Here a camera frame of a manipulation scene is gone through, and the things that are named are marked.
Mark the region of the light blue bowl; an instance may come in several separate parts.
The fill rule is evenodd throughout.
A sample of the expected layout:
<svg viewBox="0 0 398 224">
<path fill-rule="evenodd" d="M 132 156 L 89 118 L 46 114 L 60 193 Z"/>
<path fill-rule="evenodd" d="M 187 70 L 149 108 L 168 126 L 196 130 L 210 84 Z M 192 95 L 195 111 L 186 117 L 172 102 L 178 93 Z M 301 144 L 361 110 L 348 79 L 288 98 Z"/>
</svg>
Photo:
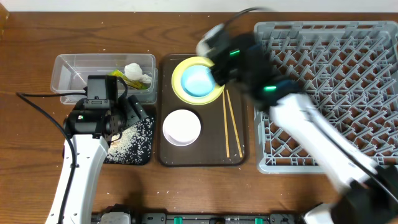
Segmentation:
<svg viewBox="0 0 398 224">
<path fill-rule="evenodd" d="M 214 90 L 216 83 L 208 67 L 193 65 L 182 73 L 181 86 L 190 96 L 204 97 Z"/>
</svg>

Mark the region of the yellow green wrapper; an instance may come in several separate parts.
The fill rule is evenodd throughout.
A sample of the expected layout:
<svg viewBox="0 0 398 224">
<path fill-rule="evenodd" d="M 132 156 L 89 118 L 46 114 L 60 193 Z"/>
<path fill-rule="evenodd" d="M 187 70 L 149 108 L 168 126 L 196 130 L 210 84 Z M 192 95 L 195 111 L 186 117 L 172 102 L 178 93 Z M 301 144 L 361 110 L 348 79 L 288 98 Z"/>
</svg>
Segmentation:
<svg viewBox="0 0 398 224">
<path fill-rule="evenodd" d="M 110 73 L 110 75 L 115 76 L 115 77 L 121 77 L 128 86 L 130 86 L 134 89 L 137 89 L 137 90 L 148 89 L 148 87 L 145 84 L 141 83 L 140 81 L 128 79 L 128 77 L 125 76 L 125 74 L 123 74 L 123 72 L 121 72 L 120 70 L 114 70 Z"/>
</svg>

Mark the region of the white tissue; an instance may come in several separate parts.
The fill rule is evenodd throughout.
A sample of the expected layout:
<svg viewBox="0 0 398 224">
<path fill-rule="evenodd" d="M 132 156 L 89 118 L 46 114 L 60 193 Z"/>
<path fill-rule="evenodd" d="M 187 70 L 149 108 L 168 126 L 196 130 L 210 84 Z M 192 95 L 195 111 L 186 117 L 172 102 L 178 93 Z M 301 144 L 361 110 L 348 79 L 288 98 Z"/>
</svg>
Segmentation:
<svg viewBox="0 0 398 224">
<path fill-rule="evenodd" d="M 150 84 L 152 77 L 144 74 L 142 68 L 137 63 L 130 63 L 124 67 L 125 76 L 131 81 L 138 81 L 145 84 Z"/>
</svg>

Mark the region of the white bowl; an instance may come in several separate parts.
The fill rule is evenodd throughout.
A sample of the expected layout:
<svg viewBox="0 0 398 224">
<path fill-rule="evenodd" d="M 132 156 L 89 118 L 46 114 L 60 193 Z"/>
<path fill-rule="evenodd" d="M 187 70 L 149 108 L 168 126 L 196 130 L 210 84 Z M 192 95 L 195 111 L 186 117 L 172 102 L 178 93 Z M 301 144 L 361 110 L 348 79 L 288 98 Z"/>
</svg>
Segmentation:
<svg viewBox="0 0 398 224">
<path fill-rule="evenodd" d="M 201 122 L 192 111 L 175 110 L 165 117 L 162 132 L 166 140 L 172 145 L 187 146 L 199 137 Z"/>
</svg>

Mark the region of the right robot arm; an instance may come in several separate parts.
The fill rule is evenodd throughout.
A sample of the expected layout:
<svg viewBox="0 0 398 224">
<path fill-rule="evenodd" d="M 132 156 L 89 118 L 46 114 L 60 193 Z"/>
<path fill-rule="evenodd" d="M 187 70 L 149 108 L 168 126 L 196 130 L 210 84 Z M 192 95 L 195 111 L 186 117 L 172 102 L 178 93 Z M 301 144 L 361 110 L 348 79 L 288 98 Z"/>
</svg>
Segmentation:
<svg viewBox="0 0 398 224">
<path fill-rule="evenodd" d="M 316 160 L 341 195 L 306 212 L 302 223 L 388 223 L 397 217 L 397 169 L 379 166 L 349 143 L 298 83 L 273 67 L 252 34 L 232 39 L 222 30 L 203 43 L 215 82 L 236 82 Z"/>
</svg>

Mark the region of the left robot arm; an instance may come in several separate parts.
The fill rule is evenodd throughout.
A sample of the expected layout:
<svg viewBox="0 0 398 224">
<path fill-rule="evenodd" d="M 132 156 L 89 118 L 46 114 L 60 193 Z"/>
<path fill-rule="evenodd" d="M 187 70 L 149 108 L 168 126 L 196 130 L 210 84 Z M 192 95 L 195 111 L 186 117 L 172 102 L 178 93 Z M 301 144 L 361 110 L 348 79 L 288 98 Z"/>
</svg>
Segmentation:
<svg viewBox="0 0 398 224">
<path fill-rule="evenodd" d="M 147 114 L 131 95 L 103 107 L 82 98 L 64 120 L 63 166 L 47 223 L 90 223 L 98 178 L 113 136 L 145 119 Z"/>
</svg>

